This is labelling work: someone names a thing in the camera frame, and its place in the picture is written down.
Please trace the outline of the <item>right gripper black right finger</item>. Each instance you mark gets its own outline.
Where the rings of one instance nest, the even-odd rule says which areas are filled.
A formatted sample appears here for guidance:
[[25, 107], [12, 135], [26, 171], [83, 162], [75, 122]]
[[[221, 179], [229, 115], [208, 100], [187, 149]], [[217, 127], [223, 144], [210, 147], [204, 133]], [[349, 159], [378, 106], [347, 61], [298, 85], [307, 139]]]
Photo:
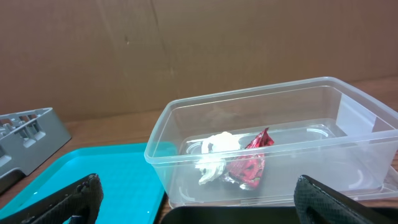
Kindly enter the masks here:
[[298, 178], [294, 204], [300, 223], [397, 223], [397, 209], [365, 207], [307, 175]]

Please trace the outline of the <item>white tissue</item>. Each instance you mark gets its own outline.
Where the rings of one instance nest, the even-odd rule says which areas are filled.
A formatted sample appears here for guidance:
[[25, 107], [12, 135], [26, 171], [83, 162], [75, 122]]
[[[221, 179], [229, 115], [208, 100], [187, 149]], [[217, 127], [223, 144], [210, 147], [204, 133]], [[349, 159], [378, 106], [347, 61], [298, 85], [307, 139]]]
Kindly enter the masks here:
[[201, 144], [201, 159], [195, 168], [201, 172], [199, 185], [205, 185], [221, 176], [226, 167], [226, 160], [216, 153], [238, 151], [241, 149], [239, 138], [229, 132], [222, 132], [206, 138]]

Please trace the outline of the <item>red snack wrapper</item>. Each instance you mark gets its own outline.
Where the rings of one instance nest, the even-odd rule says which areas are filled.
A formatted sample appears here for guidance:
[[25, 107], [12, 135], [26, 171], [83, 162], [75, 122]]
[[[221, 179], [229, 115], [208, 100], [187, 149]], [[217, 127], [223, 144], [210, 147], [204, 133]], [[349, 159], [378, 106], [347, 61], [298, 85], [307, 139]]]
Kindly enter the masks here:
[[[272, 146], [274, 140], [268, 134], [269, 128], [260, 132], [245, 149]], [[226, 165], [226, 172], [221, 178], [224, 182], [238, 184], [243, 190], [256, 190], [265, 168], [265, 154], [251, 154], [234, 158]]]

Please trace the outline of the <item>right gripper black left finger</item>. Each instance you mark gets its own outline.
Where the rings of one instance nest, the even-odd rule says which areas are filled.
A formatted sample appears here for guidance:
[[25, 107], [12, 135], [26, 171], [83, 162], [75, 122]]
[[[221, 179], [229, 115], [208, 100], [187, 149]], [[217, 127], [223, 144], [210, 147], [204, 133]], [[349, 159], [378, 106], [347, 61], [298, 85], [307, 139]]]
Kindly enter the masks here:
[[104, 197], [98, 174], [60, 189], [42, 200], [1, 219], [1, 224], [94, 223]]

